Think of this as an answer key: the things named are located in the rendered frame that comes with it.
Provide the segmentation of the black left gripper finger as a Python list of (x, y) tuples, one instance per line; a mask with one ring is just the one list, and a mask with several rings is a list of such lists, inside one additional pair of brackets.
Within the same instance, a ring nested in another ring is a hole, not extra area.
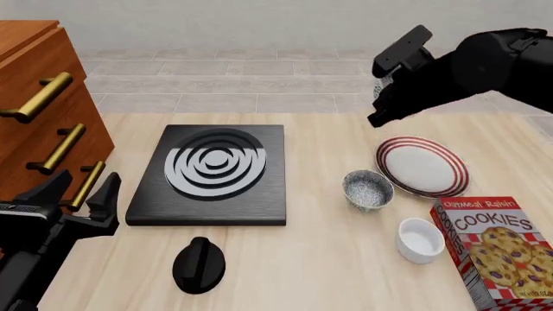
[(12, 202), (26, 206), (58, 207), (62, 196), (71, 185), (73, 177), (64, 169), (50, 176), (39, 186), (18, 194)]
[(99, 190), (87, 200), (89, 218), (98, 222), (118, 223), (118, 193), (121, 178), (110, 173)]

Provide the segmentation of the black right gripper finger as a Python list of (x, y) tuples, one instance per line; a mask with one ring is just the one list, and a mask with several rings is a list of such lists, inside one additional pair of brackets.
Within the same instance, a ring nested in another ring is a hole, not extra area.
[(375, 112), (367, 116), (367, 120), (373, 128), (379, 128), (391, 121), (401, 120), (416, 113), (412, 108), (406, 105), (380, 105), (373, 103)]

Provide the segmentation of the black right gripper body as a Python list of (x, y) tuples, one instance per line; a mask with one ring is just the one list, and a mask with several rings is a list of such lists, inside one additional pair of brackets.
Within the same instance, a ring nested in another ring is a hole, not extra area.
[(414, 72), (399, 69), (393, 82), (384, 87), (373, 102), (376, 112), (420, 112), (436, 107), (431, 87), (433, 67), (421, 67)]

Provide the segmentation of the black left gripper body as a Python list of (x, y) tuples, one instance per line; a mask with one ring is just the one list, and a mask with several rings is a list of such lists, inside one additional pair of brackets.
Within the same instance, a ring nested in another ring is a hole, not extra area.
[(41, 248), (58, 238), (84, 239), (114, 235), (115, 212), (80, 217), (64, 214), (59, 206), (0, 201), (0, 248)]

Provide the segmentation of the small flat plate on stalk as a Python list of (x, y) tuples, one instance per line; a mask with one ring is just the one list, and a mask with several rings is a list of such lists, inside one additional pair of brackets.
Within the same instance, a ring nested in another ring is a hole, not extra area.
[(373, 76), (381, 79), (396, 71), (411, 73), (429, 64), (435, 58), (424, 45), (432, 35), (423, 25), (415, 26), (375, 57)]

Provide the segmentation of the flat black stove plate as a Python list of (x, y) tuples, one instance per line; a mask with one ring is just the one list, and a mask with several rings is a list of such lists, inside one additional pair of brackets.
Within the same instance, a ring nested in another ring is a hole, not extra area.
[(125, 222), (286, 225), (284, 127), (166, 126)]

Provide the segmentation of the white plate with red rings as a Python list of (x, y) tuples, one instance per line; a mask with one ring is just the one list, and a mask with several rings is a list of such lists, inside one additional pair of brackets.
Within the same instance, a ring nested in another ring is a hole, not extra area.
[(384, 140), (375, 162), (395, 186), (426, 199), (460, 196), (470, 183), (467, 165), (455, 152), (419, 136)]

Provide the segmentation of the patterned black and white bowl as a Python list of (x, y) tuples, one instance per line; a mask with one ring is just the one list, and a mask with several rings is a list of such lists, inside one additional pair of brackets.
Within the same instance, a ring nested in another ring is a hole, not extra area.
[(354, 170), (342, 181), (346, 201), (361, 212), (376, 212), (390, 204), (394, 187), (380, 173)]

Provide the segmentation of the wooden drawer front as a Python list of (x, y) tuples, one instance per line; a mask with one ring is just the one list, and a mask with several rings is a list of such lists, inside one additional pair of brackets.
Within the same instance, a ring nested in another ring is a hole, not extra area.
[(86, 129), (85, 134), (75, 144), (63, 162), (51, 175), (43, 175), (37, 170), (27, 170), (28, 162), (43, 162), (64, 138), (58, 136), (58, 129), (47, 131), (46, 136), (32, 136), (21, 147), (9, 151), (8, 139), (0, 139), (0, 152), (7, 157), (0, 162), (0, 200), (14, 199), (18, 194), (39, 186), (51, 175), (61, 170), (68, 170), (73, 181), (62, 196), (61, 201), (70, 200), (78, 190), (87, 173), (81, 173), (83, 166), (94, 165), (95, 162), (106, 162), (108, 155), (114, 149), (114, 144), (105, 130)]
[[(21, 147), (32, 136), (41, 138), (46, 136), (49, 130), (70, 129), (76, 124), (84, 124), (89, 130), (102, 129), (107, 131), (86, 87), (78, 98), (74, 98), (68, 102), (67, 111), (62, 113), (61, 116), (50, 118), (48, 121), (42, 121), (40, 124), (1, 128), (0, 139), (8, 139), (8, 150), (12, 151), (17, 147)], [(0, 152), (0, 162), (5, 157), (7, 155)]]
[[(86, 77), (79, 58), (63, 28), (48, 31), (28, 46), (0, 61), (0, 109), (16, 109), (42, 89), (40, 79), (72, 75), (73, 82), (30, 124), (40, 124), (67, 111), (68, 102), (85, 89)], [(0, 129), (27, 126), (14, 118), (0, 117)]]

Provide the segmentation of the round black stove knob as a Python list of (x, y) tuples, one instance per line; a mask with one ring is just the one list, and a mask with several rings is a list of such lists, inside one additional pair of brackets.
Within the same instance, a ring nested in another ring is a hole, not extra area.
[(201, 295), (214, 289), (225, 271), (223, 251), (208, 238), (196, 237), (176, 256), (172, 275), (182, 292)]

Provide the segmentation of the small white ramekin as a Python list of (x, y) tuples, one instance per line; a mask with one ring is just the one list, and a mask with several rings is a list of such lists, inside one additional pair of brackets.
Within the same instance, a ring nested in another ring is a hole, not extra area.
[(412, 263), (431, 263), (445, 248), (445, 240), (437, 227), (425, 219), (404, 219), (397, 229), (396, 247)]

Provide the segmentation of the wooden cabinet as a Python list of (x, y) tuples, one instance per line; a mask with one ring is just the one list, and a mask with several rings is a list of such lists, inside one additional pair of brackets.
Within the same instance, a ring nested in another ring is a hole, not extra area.
[(0, 21), (0, 61), (16, 54), (29, 43), (57, 28), (61, 28), (61, 26), (54, 20)]

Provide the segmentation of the red cookies box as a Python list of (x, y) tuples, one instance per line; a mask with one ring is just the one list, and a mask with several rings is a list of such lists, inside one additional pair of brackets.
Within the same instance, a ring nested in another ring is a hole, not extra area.
[(430, 216), (478, 311), (553, 311), (553, 246), (513, 198), (441, 198)]

